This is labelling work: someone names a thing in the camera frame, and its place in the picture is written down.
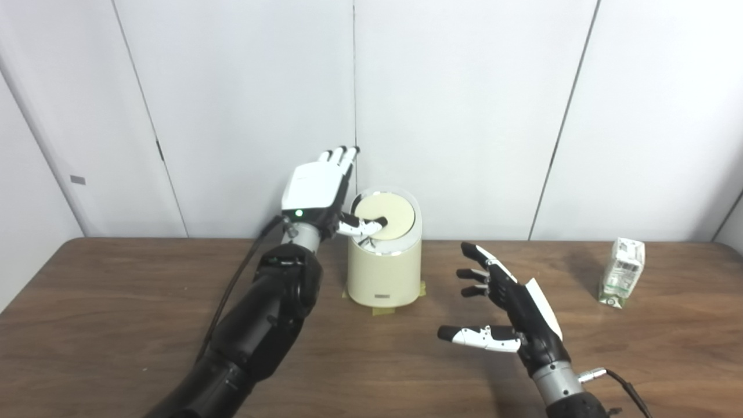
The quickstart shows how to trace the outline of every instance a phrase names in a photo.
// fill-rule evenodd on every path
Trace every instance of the robotic finger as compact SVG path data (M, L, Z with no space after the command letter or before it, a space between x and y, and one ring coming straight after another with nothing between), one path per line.
M521 348L521 339L513 333L511 327L452 327L443 325L438 328L438 337L454 344L482 348L502 353L517 353Z

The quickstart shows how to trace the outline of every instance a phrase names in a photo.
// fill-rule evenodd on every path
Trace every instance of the robotic arm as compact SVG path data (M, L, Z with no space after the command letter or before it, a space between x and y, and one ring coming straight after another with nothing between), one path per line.
M457 271L458 277L480 283L462 289L462 296L487 296L506 311L511 327L443 326L438 330L438 337L456 344L517 353L542 395L549 418L606 418L618 413L616 410L607 413L596 396L583 388L583 383L611 372L595 369L576 375L568 351L562 344L562 330L536 280L521 285L495 256L483 248L463 242L461 249L465 257L475 260L486 270ZM641 401L638 403L639 396L635 398L637 393L632 386L627 382L624 385L627 385L628 393L630 390L634 393L634 396L630 395L640 406Z
M339 147L294 170L282 197L282 244L263 254L253 285L214 329L208 350L146 418L230 418L273 374L317 302L319 244L387 225L341 212L358 152Z

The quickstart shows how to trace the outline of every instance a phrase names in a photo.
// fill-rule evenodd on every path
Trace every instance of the panel seam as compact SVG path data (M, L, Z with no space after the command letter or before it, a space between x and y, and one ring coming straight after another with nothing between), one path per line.
M132 56L132 49L129 47L129 40L126 38L126 33L124 32L124 25L121 23L121 17L119 16L119 9L118 7L116 7L115 0L111 0L111 6L114 8L114 15L116 16L116 22L119 25L119 31L121 32L121 37L124 41L124 46L126 47L126 54L129 56L129 62L132 64L134 78L137 81L137 87L139 88L140 96L142 97L142 103L144 104L144 109L145 109L145 112L147 113L147 119L149 120L150 129L152 129L152 134L155 137L155 146L158 148L160 159L162 160L163 166L165 167L165 175L168 178L168 184L170 184L170 191L173 193L173 199L175 200L175 207L178 209L178 215L181 218L181 224L184 227L184 232L186 233L186 237L189 237L188 227L186 226L186 220L184 218L183 211L181 210L181 203L178 201L178 195L175 193L175 187L173 186L173 180L170 176L170 170L168 170L168 163L165 161L163 150L160 147L160 139L158 137L158 131L155 129L155 122L152 120L152 114L149 111L149 105L147 104L147 99L145 97L144 90L142 89L142 82L139 77L139 71L137 71L137 66L134 63L134 57Z
M591 41L591 34L594 31L594 24L596 23L596 16L599 13L599 7L601 6L601 0L596 1L596 7L594 8L594 14L591 17L591 24L588 26L588 33L585 35L585 42L583 43L583 51L580 53L580 60L578 60L578 67L575 71L575 77L573 78L573 85L570 88L570 94L568 95L568 102L565 104L565 111L562 113L562 121L560 121L559 130L557 131L557 139L555 140L554 147L552 149L552 156L550 157L550 164L547 167L547 173L545 174L545 181L542 184L542 192L539 194L539 201L536 203L536 210L534 211L534 218L531 221L531 228L529 229L528 241L531 241L531 237L534 233L534 227L536 226L536 219L539 216L539 209L542 208L542 200L545 198L545 190L547 190L547 183L552 173L552 166L555 162L555 156L557 155L557 148L559 147L560 140L562 139L562 131L565 128L565 121L568 119L568 113L570 112L570 105L573 103L573 96L575 94L575 87L578 84L580 78L580 70L583 68L583 60L585 59L585 52L588 50L588 44Z

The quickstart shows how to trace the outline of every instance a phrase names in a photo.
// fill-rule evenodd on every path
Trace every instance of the white robotic hand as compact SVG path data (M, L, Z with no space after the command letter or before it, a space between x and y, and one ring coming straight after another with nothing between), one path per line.
M359 219L341 211L358 152L358 147L338 147L294 169L284 189L282 215L291 223L315 227L321 239L332 238L336 232L367 236L384 228L384 217Z

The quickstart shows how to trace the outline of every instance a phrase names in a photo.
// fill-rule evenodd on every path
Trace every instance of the black robotic arm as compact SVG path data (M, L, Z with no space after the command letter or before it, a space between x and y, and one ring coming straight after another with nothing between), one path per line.
M276 371L317 302L319 244L336 232L370 235L387 223L341 212L357 153L339 147L294 170L282 198L282 244L263 254L252 286L207 336L204 354L145 418L231 418Z

